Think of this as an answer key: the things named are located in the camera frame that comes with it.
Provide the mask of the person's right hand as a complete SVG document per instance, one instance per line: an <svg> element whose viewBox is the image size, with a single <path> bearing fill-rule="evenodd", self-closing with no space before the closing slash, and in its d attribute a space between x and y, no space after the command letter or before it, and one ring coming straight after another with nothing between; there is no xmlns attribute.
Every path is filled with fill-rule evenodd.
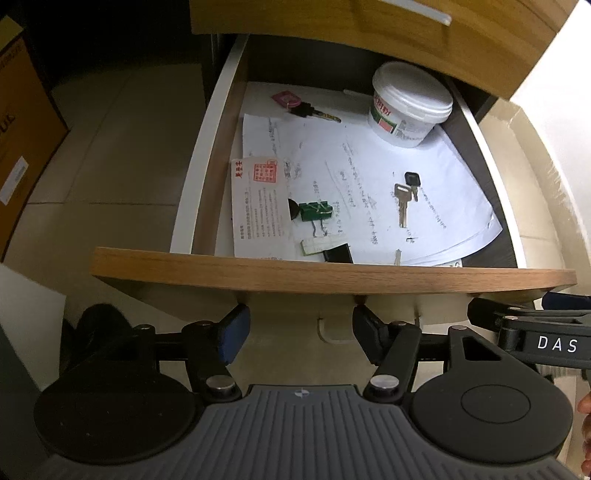
<svg viewBox="0 0 591 480"><path fill-rule="evenodd" d="M585 414L581 427L584 452L581 471L585 476L589 477L591 473L591 393L588 393L579 401L577 410L579 413Z"/></svg>

